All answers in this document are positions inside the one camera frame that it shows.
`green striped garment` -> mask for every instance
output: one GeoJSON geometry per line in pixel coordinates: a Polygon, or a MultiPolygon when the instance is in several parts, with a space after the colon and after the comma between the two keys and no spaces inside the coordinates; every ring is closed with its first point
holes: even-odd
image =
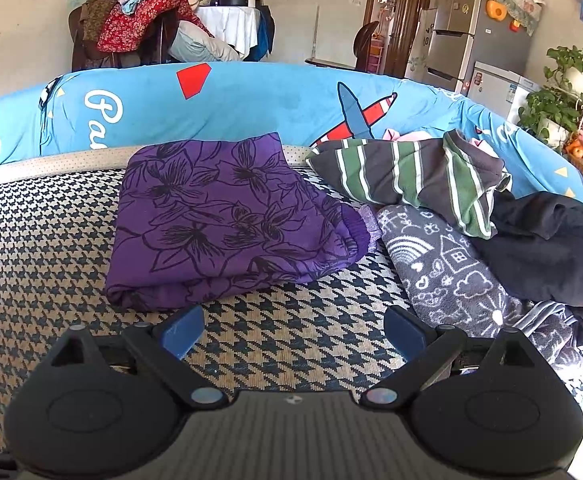
{"type": "Polygon", "coordinates": [[[494,192],[511,179],[505,165],[448,132],[439,139],[395,142],[329,140],[307,163],[341,193],[360,202],[427,207],[468,236],[491,238],[494,192]]]}

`refrigerator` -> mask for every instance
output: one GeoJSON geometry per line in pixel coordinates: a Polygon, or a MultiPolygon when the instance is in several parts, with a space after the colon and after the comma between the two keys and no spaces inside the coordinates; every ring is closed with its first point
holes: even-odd
{"type": "Polygon", "coordinates": [[[538,90],[539,85],[521,75],[477,61],[467,97],[511,124],[518,124],[519,108],[526,103],[529,92],[538,90]]]}
{"type": "Polygon", "coordinates": [[[476,61],[503,70],[525,70],[531,38],[510,30],[511,16],[497,22],[487,0],[438,0],[423,83],[467,95],[476,61]]]}

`houndstooth mat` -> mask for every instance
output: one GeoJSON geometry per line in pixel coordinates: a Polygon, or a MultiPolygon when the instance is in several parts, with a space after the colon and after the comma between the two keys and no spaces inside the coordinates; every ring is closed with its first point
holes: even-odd
{"type": "MultiPolygon", "coordinates": [[[[310,182],[335,193],[310,170],[310,182]]],[[[117,312],[102,295],[124,170],[0,186],[0,450],[6,404],[70,324],[106,335],[159,314],[117,312]]],[[[286,284],[205,306],[206,331],[187,361],[231,392],[360,392],[402,360],[382,331],[407,306],[384,249],[307,285],[286,284]]],[[[583,377],[568,384],[583,398],[583,377]]]]}

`red floral garment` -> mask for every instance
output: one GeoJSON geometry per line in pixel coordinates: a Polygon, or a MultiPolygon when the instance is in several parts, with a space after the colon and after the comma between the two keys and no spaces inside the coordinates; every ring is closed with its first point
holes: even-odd
{"type": "Polygon", "coordinates": [[[194,14],[187,0],[145,0],[136,7],[136,12],[132,16],[123,14],[119,4],[112,9],[98,40],[98,49],[101,52],[136,50],[150,23],[161,13],[176,8],[179,20],[193,23],[213,38],[200,18],[194,14]]]}

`table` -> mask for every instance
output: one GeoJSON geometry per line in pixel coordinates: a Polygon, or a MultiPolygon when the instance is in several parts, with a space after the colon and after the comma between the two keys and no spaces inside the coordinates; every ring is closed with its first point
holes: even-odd
{"type": "Polygon", "coordinates": [[[254,7],[198,7],[196,15],[215,38],[233,46],[240,59],[258,44],[260,11],[254,7]]]}

